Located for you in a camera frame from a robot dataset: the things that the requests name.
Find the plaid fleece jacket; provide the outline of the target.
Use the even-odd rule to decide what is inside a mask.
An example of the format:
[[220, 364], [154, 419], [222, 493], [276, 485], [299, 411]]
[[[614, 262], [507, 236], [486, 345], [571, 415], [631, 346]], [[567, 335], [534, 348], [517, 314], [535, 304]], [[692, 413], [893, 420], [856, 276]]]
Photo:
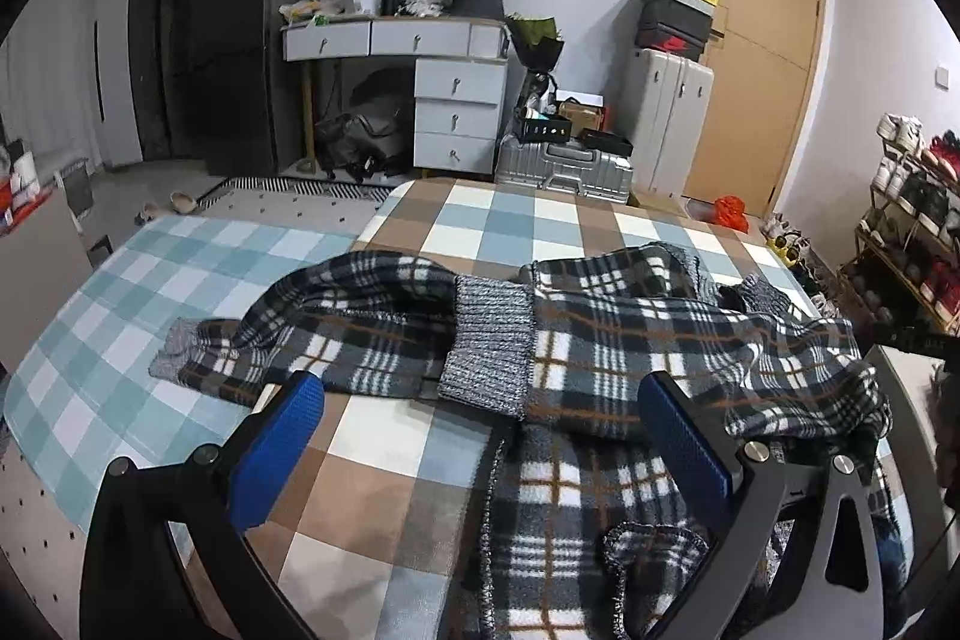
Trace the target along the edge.
[[715, 286], [664, 242], [544, 260], [511, 280], [391, 250], [281, 278], [237, 320], [178, 320], [149, 372], [252, 404], [296, 370], [329, 390], [439, 398], [493, 422], [457, 638], [640, 638], [709, 549], [652, 445], [640, 381], [672, 377], [737, 442], [794, 463], [851, 458], [867, 491], [884, 629], [907, 561], [878, 445], [892, 413], [849, 321], [760, 278]]

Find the wooden shoe rack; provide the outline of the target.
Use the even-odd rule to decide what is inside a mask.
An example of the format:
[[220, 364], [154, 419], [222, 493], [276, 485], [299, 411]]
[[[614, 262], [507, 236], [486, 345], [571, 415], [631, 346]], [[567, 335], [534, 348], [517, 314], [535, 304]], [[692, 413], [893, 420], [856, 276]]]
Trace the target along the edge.
[[871, 202], [841, 281], [885, 326], [958, 333], [958, 135], [926, 138], [921, 120], [885, 113]]

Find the grey bed footboard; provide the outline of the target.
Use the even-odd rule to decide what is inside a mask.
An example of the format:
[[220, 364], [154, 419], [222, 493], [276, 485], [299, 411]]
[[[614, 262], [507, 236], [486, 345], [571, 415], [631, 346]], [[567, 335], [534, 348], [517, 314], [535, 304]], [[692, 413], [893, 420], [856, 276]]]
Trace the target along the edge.
[[924, 479], [936, 494], [944, 494], [937, 474], [931, 413], [932, 385], [940, 360], [880, 344], [869, 349], [867, 360], [877, 369], [878, 383], [889, 400], [892, 424], [885, 438], [901, 484]]

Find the yellow sneakers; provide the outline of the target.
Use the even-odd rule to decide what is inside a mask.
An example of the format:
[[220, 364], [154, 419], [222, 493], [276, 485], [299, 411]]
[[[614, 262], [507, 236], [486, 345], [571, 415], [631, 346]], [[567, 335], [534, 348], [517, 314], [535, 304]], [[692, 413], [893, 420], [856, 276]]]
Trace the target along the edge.
[[771, 248], [775, 250], [775, 255], [788, 268], [793, 268], [800, 262], [805, 247], [807, 247], [807, 241], [797, 230], [781, 232], [771, 239]]

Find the orange bag on floor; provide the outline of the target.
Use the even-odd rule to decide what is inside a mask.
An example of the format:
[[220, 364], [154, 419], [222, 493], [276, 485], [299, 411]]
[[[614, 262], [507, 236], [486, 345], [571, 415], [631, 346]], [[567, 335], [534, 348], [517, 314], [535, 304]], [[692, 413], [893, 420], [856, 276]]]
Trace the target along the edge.
[[727, 227], [743, 234], [747, 234], [750, 230], [745, 203], [739, 197], [726, 195], [718, 198], [713, 202], [713, 208], [715, 208], [716, 226]]

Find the silver flat suitcase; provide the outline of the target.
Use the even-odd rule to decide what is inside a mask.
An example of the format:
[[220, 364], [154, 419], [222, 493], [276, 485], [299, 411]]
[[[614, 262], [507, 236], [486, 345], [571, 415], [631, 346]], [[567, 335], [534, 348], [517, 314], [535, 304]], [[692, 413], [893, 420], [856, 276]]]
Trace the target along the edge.
[[521, 143], [506, 135], [498, 148], [494, 181], [624, 205], [633, 166], [628, 158], [578, 142]]

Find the white upright suitcase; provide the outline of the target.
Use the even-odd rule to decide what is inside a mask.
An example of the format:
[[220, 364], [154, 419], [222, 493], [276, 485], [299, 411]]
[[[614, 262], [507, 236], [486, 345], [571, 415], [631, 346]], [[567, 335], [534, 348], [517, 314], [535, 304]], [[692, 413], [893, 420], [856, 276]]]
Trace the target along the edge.
[[633, 146], [633, 185], [680, 195], [693, 166], [715, 74], [685, 57], [635, 49], [626, 60], [615, 131]]

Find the black bag under desk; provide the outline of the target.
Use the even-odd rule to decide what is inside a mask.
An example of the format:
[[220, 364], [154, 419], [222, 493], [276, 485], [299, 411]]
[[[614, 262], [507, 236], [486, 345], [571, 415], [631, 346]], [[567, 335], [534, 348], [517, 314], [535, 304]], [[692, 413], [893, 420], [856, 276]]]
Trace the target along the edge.
[[413, 115], [413, 68], [374, 70], [352, 89], [343, 112], [314, 125], [317, 162], [331, 179], [342, 169], [359, 184], [374, 174], [407, 174]]

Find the stack of shoe boxes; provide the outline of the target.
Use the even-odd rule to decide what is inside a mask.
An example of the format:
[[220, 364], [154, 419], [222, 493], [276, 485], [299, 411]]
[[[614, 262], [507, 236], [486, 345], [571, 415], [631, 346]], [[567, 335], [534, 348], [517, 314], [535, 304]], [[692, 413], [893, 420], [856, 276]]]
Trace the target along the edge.
[[635, 46], [698, 62], [719, 0], [640, 0]]

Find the wooden door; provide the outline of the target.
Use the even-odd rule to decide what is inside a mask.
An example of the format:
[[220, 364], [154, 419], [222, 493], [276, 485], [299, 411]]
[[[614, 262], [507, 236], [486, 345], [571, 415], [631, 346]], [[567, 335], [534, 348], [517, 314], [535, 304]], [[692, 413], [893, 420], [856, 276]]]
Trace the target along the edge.
[[811, 100], [825, 0], [718, 0], [703, 63], [715, 82], [685, 193], [766, 216]]

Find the white drawer desk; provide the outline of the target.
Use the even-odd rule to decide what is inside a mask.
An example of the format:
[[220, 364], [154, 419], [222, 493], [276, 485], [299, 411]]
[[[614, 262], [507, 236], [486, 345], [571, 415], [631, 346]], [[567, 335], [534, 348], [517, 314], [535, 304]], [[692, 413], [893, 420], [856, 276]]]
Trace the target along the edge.
[[493, 174], [503, 133], [508, 30], [493, 19], [335, 18], [281, 30], [286, 62], [405, 58], [413, 64], [413, 165]]

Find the dark flower bouquet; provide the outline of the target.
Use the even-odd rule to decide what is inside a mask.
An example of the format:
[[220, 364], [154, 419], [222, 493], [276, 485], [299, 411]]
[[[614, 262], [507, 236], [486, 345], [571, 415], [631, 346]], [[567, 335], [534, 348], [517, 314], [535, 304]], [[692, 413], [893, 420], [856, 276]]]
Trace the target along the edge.
[[553, 18], [523, 18], [513, 14], [506, 19], [511, 44], [523, 67], [535, 73], [550, 73], [558, 64], [565, 41]]

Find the black refrigerator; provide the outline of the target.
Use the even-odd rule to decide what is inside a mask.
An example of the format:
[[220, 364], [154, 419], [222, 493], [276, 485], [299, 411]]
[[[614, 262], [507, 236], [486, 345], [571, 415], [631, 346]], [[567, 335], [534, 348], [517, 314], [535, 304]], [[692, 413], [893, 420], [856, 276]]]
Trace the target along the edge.
[[283, 57], [283, 5], [189, 0], [184, 117], [213, 175], [275, 175], [304, 156], [301, 71]]

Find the light switch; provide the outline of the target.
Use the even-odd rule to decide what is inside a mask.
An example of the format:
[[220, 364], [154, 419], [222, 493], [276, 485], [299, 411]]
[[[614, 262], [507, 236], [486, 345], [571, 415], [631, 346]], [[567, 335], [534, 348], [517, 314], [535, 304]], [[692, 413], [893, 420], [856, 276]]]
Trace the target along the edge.
[[934, 70], [934, 83], [942, 89], [949, 87], [949, 72], [944, 67], [937, 67]]

